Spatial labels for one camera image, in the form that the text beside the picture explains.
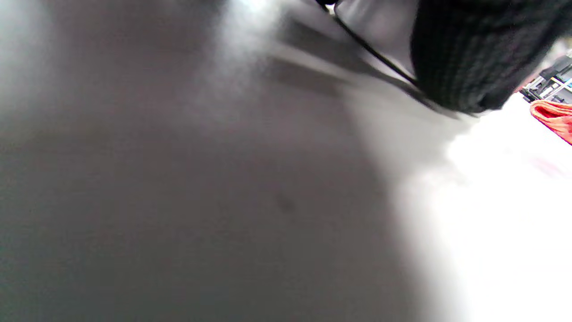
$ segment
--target black knit fabric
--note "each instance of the black knit fabric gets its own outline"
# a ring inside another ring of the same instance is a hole
[[[419,87],[449,109],[498,109],[571,24],[572,0],[421,0]]]

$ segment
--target red cloth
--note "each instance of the red cloth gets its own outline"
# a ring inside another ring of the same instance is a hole
[[[566,142],[572,144],[572,105],[545,100],[534,101],[530,113]]]

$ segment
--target dark stain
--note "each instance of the dark stain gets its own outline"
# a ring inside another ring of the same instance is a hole
[[[275,196],[278,208],[285,213],[294,213],[296,211],[296,202],[285,194],[278,193]]]

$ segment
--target gray floor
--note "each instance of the gray floor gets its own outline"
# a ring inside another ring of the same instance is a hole
[[[292,2],[0,0],[1,321],[445,321],[396,191],[472,123]]]

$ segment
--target black wire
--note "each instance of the black wire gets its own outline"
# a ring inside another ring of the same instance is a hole
[[[342,3],[342,1],[337,2],[334,6],[333,6],[333,19],[334,21],[337,22],[338,25],[340,25],[345,32],[347,32],[349,34],[350,37],[353,38],[353,40],[355,40],[359,45],[361,45],[365,50],[367,50],[370,54],[372,54],[375,58],[377,58],[379,61],[381,61],[382,63],[384,63],[386,66],[388,66],[389,68],[391,68],[391,70],[393,70],[394,72],[396,72],[397,74],[399,74],[401,77],[403,77],[404,79],[406,79],[407,81],[409,81],[413,86],[417,87],[417,81],[409,76],[406,72],[404,72],[403,70],[401,70],[399,67],[397,67],[393,62],[391,62],[391,60],[389,60],[388,58],[386,58],[385,56],[383,56],[382,54],[378,53],[367,41],[365,41],[363,38],[361,38],[358,34],[356,34],[355,32],[353,32],[353,30],[351,30],[338,16],[337,14],[337,6]],[[322,9],[324,9],[325,11],[329,12],[328,8],[324,5],[322,5]]]

